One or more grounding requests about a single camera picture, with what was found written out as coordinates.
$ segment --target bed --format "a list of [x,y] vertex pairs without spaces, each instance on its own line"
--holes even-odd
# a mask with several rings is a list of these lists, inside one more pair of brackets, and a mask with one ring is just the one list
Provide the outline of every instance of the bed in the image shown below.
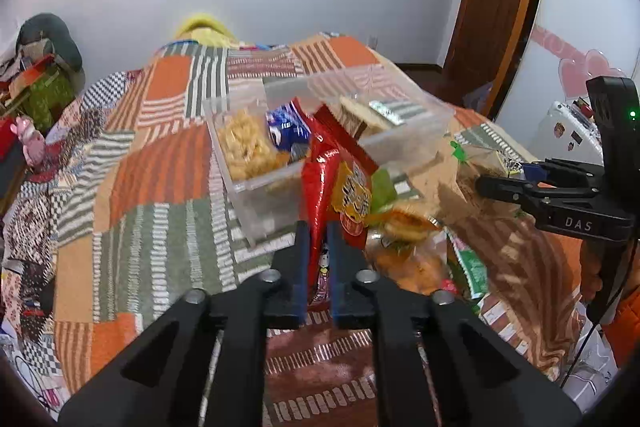
[[[284,233],[251,248],[242,237],[202,100],[267,78],[363,66],[382,89],[397,88],[386,74],[395,66],[346,36],[268,50],[175,42],[144,70],[91,85],[65,110],[47,137],[46,169],[28,177],[4,218],[2,264],[2,348],[53,417],[182,293],[233,289],[293,242]],[[530,159],[471,110],[456,110],[449,132]],[[447,176],[446,162],[440,168],[397,188],[429,196],[434,179]],[[460,234],[489,270],[482,317],[556,379],[582,326],[579,244],[529,219],[490,229],[470,221]],[[265,425],[376,424],[369,331],[334,330],[318,309],[301,330],[268,336]]]

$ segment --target pink heart decoration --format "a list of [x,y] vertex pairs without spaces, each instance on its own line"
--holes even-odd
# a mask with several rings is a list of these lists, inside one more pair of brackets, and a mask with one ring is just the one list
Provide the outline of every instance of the pink heart decoration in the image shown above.
[[618,68],[611,68],[607,57],[603,52],[598,50],[590,50],[586,55],[587,71],[589,72],[589,78],[594,76],[625,76],[622,70]]
[[595,76],[626,76],[624,71],[611,68],[607,57],[598,50],[588,51],[583,63],[563,58],[560,60],[558,75],[562,90],[567,98],[585,96],[587,94],[586,82]]
[[563,58],[560,60],[558,75],[565,97],[577,98],[587,93],[585,82],[589,77],[584,64],[577,64],[571,58]]

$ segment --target plastic storage box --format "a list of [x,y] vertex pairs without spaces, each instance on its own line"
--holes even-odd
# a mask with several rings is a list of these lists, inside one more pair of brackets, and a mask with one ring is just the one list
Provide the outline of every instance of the plastic storage box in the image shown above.
[[205,100],[204,113],[228,198],[251,245],[298,220],[303,162],[234,182],[220,149],[217,127],[222,125],[226,115],[244,108],[251,114],[263,116],[266,111],[298,97],[303,110],[312,114],[323,102],[337,102],[340,95],[411,102],[413,109],[410,113],[415,116],[406,118],[405,123],[392,130],[360,140],[367,153],[392,174],[411,172],[430,162],[453,116],[452,107],[420,89],[399,71],[382,66],[297,78],[265,79],[253,87],[231,91],[226,97]]

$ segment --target pink toy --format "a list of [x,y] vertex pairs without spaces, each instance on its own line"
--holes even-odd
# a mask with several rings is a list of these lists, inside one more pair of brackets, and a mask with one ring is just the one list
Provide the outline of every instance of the pink toy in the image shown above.
[[45,142],[42,133],[33,126],[33,120],[28,116],[18,116],[15,119],[15,125],[12,124],[9,128],[22,142],[22,153],[27,160],[27,165],[30,167],[40,165],[44,159]]

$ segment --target wooden floor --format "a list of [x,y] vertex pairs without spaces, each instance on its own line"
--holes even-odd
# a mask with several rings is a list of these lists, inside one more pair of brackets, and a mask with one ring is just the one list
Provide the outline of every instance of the wooden floor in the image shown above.
[[462,94],[453,86],[442,73],[433,70],[404,68],[406,73],[418,86],[445,102],[462,105]]

